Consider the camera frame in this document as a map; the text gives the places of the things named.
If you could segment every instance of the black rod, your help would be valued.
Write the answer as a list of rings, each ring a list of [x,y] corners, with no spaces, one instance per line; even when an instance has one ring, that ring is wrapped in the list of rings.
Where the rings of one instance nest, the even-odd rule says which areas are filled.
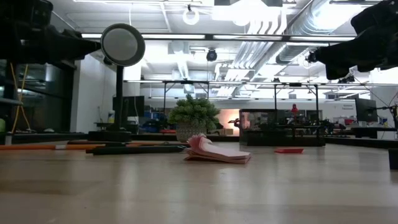
[[[319,99],[318,99],[318,85],[315,85],[315,99],[317,105],[317,126],[319,126]],[[319,128],[317,128],[317,141],[319,142]]]
[[[114,129],[119,131],[122,126],[123,110],[123,66],[116,67],[116,99],[114,107]]]
[[[166,85],[167,83],[164,83],[164,96],[163,96],[163,128],[166,128]]]
[[[275,122],[278,121],[278,109],[277,109],[277,103],[276,103],[276,95],[277,95],[278,93],[276,92],[276,86],[277,86],[277,85],[274,85]]]

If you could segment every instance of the cable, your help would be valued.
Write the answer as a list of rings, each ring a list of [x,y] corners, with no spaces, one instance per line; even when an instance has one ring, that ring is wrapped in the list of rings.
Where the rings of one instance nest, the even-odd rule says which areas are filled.
[[[102,88],[102,100],[101,100],[101,109],[99,110],[99,121],[103,123],[104,121],[102,120],[102,112],[104,109],[104,97],[105,97],[105,87],[106,87],[106,72],[104,70],[104,81],[103,81],[103,88]]]
[[[10,66],[11,66],[11,72],[12,72],[12,79],[14,80],[14,88],[15,88],[15,89],[17,90],[17,92],[18,92],[17,80],[16,80],[16,76],[15,76],[15,72],[14,72],[14,66],[13,66],[12,63],[10,64]],[[26,64],[26,66],[25,66],[24,78],[23,78],[23,80],[22,80],[21,93],[18,95],[18,100],[19,100],[20,102],[22,102],[22,94],[23,94],[24,88],[25,88],[25,80],[26,80],[26,75],[27,75],[28,67],[29,67],[28,64]],[[11,130],[12,133],[14,133],[15,128],[16,128],[16,126],[17,126],[18,116],[19,116],[19,109],[21,109],[21,111],[22,111],[22,115],[23,115],[23,117],[24,117],[24,119],[25,119],[25,122],[26,122],[26,124],[27,124],[28,129],[31,130],[30,124],[29,124],[29,122],[28,122],[28,120],[27,120],[27,118],[26,118],[26,115],[25,115],[24,107],[23,107],[23,106],[18,106],[18,107],[17,107],[17,111],[16,111],[16,116],[15,116],[15,118],[14,118],[14,125],[12,126],[12,130]]]
[[[365,85],[363,85],[363,83],[361,83],[356,77],[354,77],[356,81],[358,81],[360,84],[362,84],[363,87],[365,87],[365,89],[369,90],[369,92],[371,92],[377,99],[379,99],[382,103],[384,103],[386,106],[389,106],[386,102],[382,101],[376,94],[374,94],[372,92],[372,90],[370,90],[368,87],[366,87]]]
[[[136,101],[137,101],[137,97],[135,96],[135,97],[134,97],[134,109],[135,109],[135,111],[136,111],[136,116],[134,117],[134,119],[136,120],[136,123],[137,123],[137,125],[138,125],[138,120],[137,120],[138,112],[137,112],[137,103],[136,103]]]
[[[131,26],[131,4],[130,4],[130,7],[129,7],[129,22],[130,22],[130,26]]]
[[[390,107],[392,101],[394,100],[394,98],[395,98],[397,95],[398,95],[398,91],[397,91],[397,93],[392,97],[392,99],[390,100],[390,103],[388,104],[388,107]]]

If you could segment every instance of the woven basket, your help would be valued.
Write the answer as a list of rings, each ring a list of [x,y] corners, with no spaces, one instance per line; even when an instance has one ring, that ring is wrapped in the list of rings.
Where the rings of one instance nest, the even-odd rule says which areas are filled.
[[[206,128],[192,128],[191,124],[177,125],[177,140],[180,142],[187,142],[190,137],[196,134],[206,134]]]

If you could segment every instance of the white wall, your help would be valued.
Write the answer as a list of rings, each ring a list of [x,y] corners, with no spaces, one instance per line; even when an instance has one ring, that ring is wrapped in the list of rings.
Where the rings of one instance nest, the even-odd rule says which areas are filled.
[[[398,68],[392,68],[385,71],[379,71],[377,69],[371,71],[370,80],[371,83],[398,83],[397,76]],[[371,88],[372,94],[371,99],[376,101],[377,107],[383,107],[390,104],[390,106],[398,104],[398,87],[396,86],[384,86]],[[390,128],[394,128],[394,119],[389,110],[378,110],[377,115],[383,118],[387,118],[387,122]],[[395,139],[396,134],[394,132],[377,132],[378,139]]]
[[[116,73],[90,55],[76,65],[70,129],[88,133],[97,130],[95,122],[100,118],[108,120],[116,94]]]

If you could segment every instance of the camera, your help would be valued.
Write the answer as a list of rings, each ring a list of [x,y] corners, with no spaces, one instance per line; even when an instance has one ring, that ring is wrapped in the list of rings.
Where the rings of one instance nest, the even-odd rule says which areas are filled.
[[[206,59],[208,62],[214,62],[217,60],[217,53],[215,49],[209,49],[209,52],[207,53]]]
[[[50,25],[53,4],[46,0],[0,2],[0,59],[14,63],[58,63],[82,60],[101,44],[82,38],[81,33],[59,33]]]
[[[398,67],[396,1],[380,1],[354,16],[355,39],[311,51],[307,61],[324,63],[329,80],[345,77],[354,66],[359,72]]]

